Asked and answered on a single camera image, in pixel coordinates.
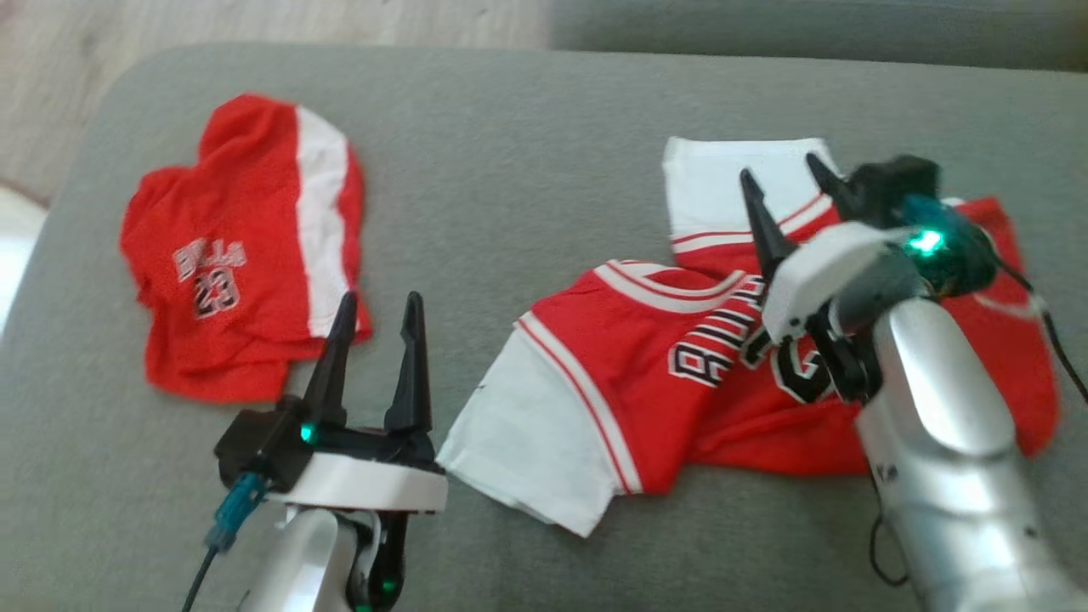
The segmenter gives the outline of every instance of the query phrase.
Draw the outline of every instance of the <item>red stripe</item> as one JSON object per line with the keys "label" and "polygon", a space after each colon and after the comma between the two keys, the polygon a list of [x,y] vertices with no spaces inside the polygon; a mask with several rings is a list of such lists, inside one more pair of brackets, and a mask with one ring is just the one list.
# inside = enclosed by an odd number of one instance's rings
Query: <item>red stripe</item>
{"label": "red stripe", "polygon": [[619,476],[619,481],[620,481],[620,485],[623,486],[623,491],[627,492],[628,494],[630,494],[631,493],[631,488],[627,484],[627,478],[623,478],[623,470],[620,469],[619,462],[616,461],[616,453],[613,452],[611,443],[608,442],[608,437],[605,436],[605,429],[601,425],[601,419],[597,418],[597,413],[593,409],[592,404],[590,404],[590,399],[585,395],[585,392],[582,391],[581,385],[579,385],[578,381],[574,380],[574,376],[570,374],[570,370],[567,369],[567,366],[562,362],[559,360],[559,357],[556,356],[556,354],[553,353],[552,350],[548,348],[543,342],[541,342],[541,339],[536,338],[536,334],[534,334],[532,331],[530,331],[529,327],[527,327],[526,323],[523,323],[520,319],[517,321],[517,325],[527,334],[529,334],[529,338],[533,342],[535,342],[537,346],[540,346],[542,350],[544,350],[545,353],[547,353],[548,357],[551,357],[552,360],[556,365],[559,366],[559,369],[562,370],[562,374],[567,377],[567,380],[570,381],[570,383],[574,387],[574,391],[578,391],[579,397],[582,399],[582,404],[585,405],[585,408],[590,412],[590,416],[593,417],[593,423],[597,426],[597,432],[601,434],[601,439],[605,441],[605,449],[608,450],[608,458],[611,460],[611,462],[613,462],[613,468],[616,470],[616,474]]}
{"label": "red stripe", "polygon": [[[642,289],[644,289],[644,290],[646,290],[646,291],[648,291],[651,293],[655,293],[657,295],[660,295],[662,297],[668,297],[670,299],[682,299],[682,301],[688,301],[688,302],[705,302],[707,299],[715,299],[717,297],[721,297],[721,296],[726,295],[727,293],[729,293],[729,290],[735,285],[735,283],[733,283],[731,285],[727,285],[727,286],[722,287],[721,291],[719,291],[718,293],[712,293],[709,295],[698,295],[698,296],[697,295],[681,295],[681,294],[677,294],[677,293],[669,293],[667,291],[668,287],[662,289],[660,285],[658,285],[657,283],[654,283],[653,281],[647,281],[646,279],[641,279],[639,277],[633,277],[633,276],[627,273],[627,271],[623,270],[622,268],[620,268],[619,266],[616,266],[615,264],[613,264],[611,261],[608,261],[605,265],[608,266],[608,268],[610,268],[614,272],[620,274],[625,279],[627,279],[627,280],[631,281],[632,283],[641,286]],[[671,268],[671,269],[672,270],[679,270],[680,268]]]}
{"label": "red stripe", "polygon": [[[794,210],[793,212],[791,212],[789,217],[787,217],[786,219],[782,219],[781,221],[779,221],[778,224],[779,225],[784,225],[784,224],[789,223],[790,221],[792,221],[793,219],[795,219],[802,212],[804,212],[804,211],[808,210],[809,208],[816,206],[816,203],[819,201],[820,198],[823,198],[823,197],[824,197],[824,193],[823,192],[816,194],[816,197],[814,197],[811,200],[808,200],[808,204],[806,204],[806,205],[802,206],[801,208],[799,208],[799,209]],[[700,232],[697,234],[691,234],[691,235],[684,236],[682,238],[677,238],[677,240],[672,241],[672,244],[683,244],[683,243],[689,242],[689,241],[693,241],[693,240],[697,240],[697,238],[704,238],[704,237],[707,237],[707,236],[751,236],[751,235],[752,235],[752,232]]]}

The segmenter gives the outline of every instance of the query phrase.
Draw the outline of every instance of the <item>wooden floor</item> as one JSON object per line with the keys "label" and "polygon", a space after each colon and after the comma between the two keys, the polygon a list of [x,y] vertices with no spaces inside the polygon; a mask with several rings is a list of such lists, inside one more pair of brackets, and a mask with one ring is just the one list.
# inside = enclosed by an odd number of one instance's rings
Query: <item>wooden floor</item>
{"label": "wooden floor", "polygon": [[547,45],[549,0],[0,0],[0,180],[51,197],[99,100],[161,49],[221,40]]}

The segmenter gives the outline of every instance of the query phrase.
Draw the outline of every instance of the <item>red and white t-shirt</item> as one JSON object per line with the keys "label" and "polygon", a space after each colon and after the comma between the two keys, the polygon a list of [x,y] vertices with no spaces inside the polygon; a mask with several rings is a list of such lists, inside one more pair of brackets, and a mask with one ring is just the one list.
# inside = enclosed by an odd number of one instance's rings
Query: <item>red and white t-shirt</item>
{"label": "red and white t-shirt", "polygon": [[[151,310],[148,381],[211,402],[274,401],[356,291],[362,174],[344,135],[246,94],[215,109],[193,167],[140,181],[120,246]],[[370,320],[359,304],[357,340]]]}
{"label": "red and white t-shirt", "polygon": [[[827,158],[823,143],[737,144],[739,156],[684,151],[684,143],[670,142],[665,164],[683,268],[614,260],[534,304],[438,456],[485,494],[582,536],[611,497],[665,493],[685,463],[796,476],[867,474],[853,430],[857,407],[834,395],[811,341],[774,346],[761,329],[765,287],[737,182],[741,168],[756,169],[783,230],[806,240],[838,222],[830,201],[804,183],[812,180],[803,156],[816,150]],[[688,180],[692,168],[703,170]],[[783,180],[793,187],[792,206],[772,195],[783,193],[777,184]],[[717,208],[701,217],[709,206],[734,209],[738,224]],[[1018,264],[996,200],[960,210]],[[1025,302],[1018,287],[1000,281],[947,305],[1004,394],[1030,454],[1053,430],[1056,396]]]}

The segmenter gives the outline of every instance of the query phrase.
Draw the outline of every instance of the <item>number 23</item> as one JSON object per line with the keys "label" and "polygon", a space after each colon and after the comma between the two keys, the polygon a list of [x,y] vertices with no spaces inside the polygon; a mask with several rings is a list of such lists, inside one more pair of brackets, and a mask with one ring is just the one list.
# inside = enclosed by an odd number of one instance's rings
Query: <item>number 23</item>
{"label": "number 23", "polygon": [[207,319],[238,305],[238,286],[230,268],[215,268],[196,276],[197,318]]}

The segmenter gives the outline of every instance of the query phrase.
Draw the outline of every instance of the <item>white sleeve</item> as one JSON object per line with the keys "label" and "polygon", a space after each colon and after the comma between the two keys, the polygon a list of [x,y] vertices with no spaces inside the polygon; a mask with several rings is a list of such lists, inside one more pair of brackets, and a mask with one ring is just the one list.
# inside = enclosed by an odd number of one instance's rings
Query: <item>white sleeve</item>
{"label": "white sleeve", "polygon": [[815,152],[838,173],[820,138],[765,142],[669,138],[662,166],[672,240],[704,232],[747,232],[740,187],[740,173],[745,168],[752,170],[763,187],[765,204],[775,219],[781,222],[789,218],[819,194],[805,163],[808,152]]}
{"label": "white sleeve", "polygon": [[519,329],[469,397],[437,461],[481,493],[583,538],[622,491],[577,392]]}

